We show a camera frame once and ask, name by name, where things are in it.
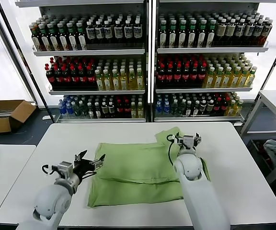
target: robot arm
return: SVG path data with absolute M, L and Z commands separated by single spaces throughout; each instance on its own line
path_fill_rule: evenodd
M 196 157 L 195 147 L 201 142 L 193 136 L 172 136 L 171 142 L 181 146 L 174 161 L 190 219 L 195 230 L 229 230 L 230 221 L 221 206 L 215 189 L 207 179 L 201 160 Z

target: display shelf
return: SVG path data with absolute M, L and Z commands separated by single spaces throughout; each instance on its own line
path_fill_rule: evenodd
M 267 46 L 263 47 L 210 47 L 210 48 L 158 48 L 159 54 L 188 54 L 188 53 L 255 53 L 266 52 Z
M 143 3 L 143 0 L 18 0 L 16 6 L 43 7 L 43 6 L 70 6 L 70 5 L 97 5 L 97 4 L 132 4 Z
M 59 123 L 128 123 L 146 122 L 145 118 L 108 118 L 108 119 L 82 119 L 82 118 L 61 118 Z
M 207 88 L 207 89 L 156 89 L 156 93 L 181 93 L 181 92 L 248 92 L 252 88 Z
M 50 90 L 48 93 L 51 95 L 113 95 L 113 94 L 144 94 L 145 90 L 109 90 L 109 91 Z
M 155 117 L 155 122 L 199 122 L 199 121 L 243 121 L 242 116 L 190 116 L 190 117 Z

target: cardboard box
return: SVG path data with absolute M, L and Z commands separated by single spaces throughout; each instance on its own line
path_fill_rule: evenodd
M 12 110 L 10 117 L 0 118 L 0 133 L 16 131 L 33 113 L 35 106 L 24 100 L 0 101 L 0 109 Z

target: green towel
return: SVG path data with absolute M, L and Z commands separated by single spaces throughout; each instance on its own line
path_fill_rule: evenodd
M 168 158 L 175 127 L 156 135 L 157 143 L 100 143 L 96 159 L 106 154 L 103 167 L 92 177 L 89 207 L 159 203 L 182 199 L 182 188 Z M 176 159 L 179 146 L 172 145 L 171 159 Z

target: white table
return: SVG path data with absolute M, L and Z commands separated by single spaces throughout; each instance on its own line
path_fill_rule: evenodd
M 0 206 L 35 148 L 35 145 L 0 145 Z
M 253 121 L 257 117 L 258 112 L 261 110 L 263 105 L 266 105 L 276 115 L 276 90 L 260 90 L 260 98 L 256 102 L 253 110 L 250 112 L 248 119 L 245 121 L 244 126 L 240 132 L 241 136 L 245 135 L 276 135 L 274 131 L 249 131 Z M 272 183 L 276 179 L 276 168 L 266 177 L 268 183 Z
M 89 151 L 85 158 L 93 159 L 99 142 L 152 143 L 156 133 L 175 126 L 187 134 L 198 132 L 202 136 L 197 154 L 207 160 L 211 180 L 231 224 L 276 223 L 276 197 L 228 122 L 53 124 L 1 206 L 0 223 L 17 224 L 31 216 L 37 192 L 56 177 L 45 176 L 41 172 L 43 164 L 73 161 L 74 154 L 85 149 Z M 79 186 L 61 226 L 192 226 L 183 200 L 89 208 L 90 185 L 87 179 Z

